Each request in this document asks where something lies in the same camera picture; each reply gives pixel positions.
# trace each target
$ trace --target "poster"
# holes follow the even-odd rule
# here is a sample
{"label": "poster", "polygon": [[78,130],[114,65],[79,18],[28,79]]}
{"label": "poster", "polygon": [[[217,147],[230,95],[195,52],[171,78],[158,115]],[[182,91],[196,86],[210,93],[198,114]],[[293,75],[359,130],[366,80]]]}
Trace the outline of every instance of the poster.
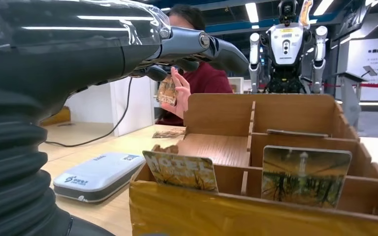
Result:
{"label": "poster", "polygon": [[[356,75],[366,73],[364,66],[378,73],[378,39],[351,40],[348,49],[347,71]],[[378,75],[363,77],[368,80],[361,90],[361,101],[378,101]]]}

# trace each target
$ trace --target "finger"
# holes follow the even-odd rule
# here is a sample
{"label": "finger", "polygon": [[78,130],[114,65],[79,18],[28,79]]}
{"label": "finger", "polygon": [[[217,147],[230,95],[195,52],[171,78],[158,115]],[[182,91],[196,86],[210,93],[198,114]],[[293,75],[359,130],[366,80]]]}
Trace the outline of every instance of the finger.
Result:
{"label": "finger", "polygon": [[190,90],[185,87],[176,87],[176,91],[181,93],[187,93],[188,95],[190,95]]}
{"label": "finger", "polygon": [[182,83],[180,83],[179,79],[176,77],[176,75],[179,74],[179,73],[177,72],[177,69],[174,68],[174,67],[172,67],[171,72],[172,72],[172,80],[173,80],[173,82],[175,83],[175,86],[176,86],[176,87],[181,87],[181,86],[182,86]]}
{"label": "finger", "polygon": [[179,73],[176,73],[176,78],[180,81],[183,87],[189,89],[189,82]]}
{"label": "finger", "polygon": [[168,112],[171,112],[173,114],[176,113],[176,107],[174,107],[174,106],[172,106],[168,103],[161,103],[160,106],[161,106],[161,108],[165,109]]}

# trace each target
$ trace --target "card with tower image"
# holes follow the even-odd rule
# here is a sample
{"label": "card with tower image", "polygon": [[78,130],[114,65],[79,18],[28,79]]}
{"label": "card with tower image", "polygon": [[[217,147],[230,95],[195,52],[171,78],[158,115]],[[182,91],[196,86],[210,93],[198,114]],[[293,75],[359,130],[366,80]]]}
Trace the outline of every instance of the card with tower image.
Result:
{"label": "card with tower image", "polygon": [[311,207],[337,207],[351,152],[266,146],[261,197]]}
{"label": "card with tower image", "polygon": [[205,157],[143,151],[157,183],[218,192],[212,160]]}

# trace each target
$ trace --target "person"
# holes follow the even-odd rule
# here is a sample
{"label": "person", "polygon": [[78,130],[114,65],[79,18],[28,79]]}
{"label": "person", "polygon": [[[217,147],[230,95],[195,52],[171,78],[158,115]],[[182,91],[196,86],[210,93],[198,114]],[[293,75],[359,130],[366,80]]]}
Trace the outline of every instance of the person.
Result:
{"label": "person", "polygon": [[[171,26],[205,31],[205,22],[198,8],[189,5],[175,5],[168,13]],[[201,62],[196,71],[178,71],[172,67],[171,78],[178,95],[176,106],[161,103],[164,109],[157,124],[183,126],[184,112],[188,110],[188,99],[194,93],[233,93],[225,71],[214,69]]]}

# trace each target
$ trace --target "display stand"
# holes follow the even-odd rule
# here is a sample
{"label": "display stand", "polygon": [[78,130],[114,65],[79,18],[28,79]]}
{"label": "display stand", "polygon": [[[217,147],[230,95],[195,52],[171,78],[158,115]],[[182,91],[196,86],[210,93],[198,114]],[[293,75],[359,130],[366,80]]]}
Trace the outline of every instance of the display stand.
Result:
{"label": "display stand", "polygon": [[337,79],[340,80],[341,101],[343,102],[344,115],[349,123],[358,130],[358,119],[361,112],[361,83],[366,82],[366,80],[348,72],[337,73],[334,76],[337,76]]}
{"label": "display stand", "polygon": [[[219,193],[157,184],[145,165],[129,189],[134,235],[378,235],[378,165],[332,96],[193,94],[185,125],[179,154],[210,157]],[[267,145],[350,151],[337,209],[261,199]]]}

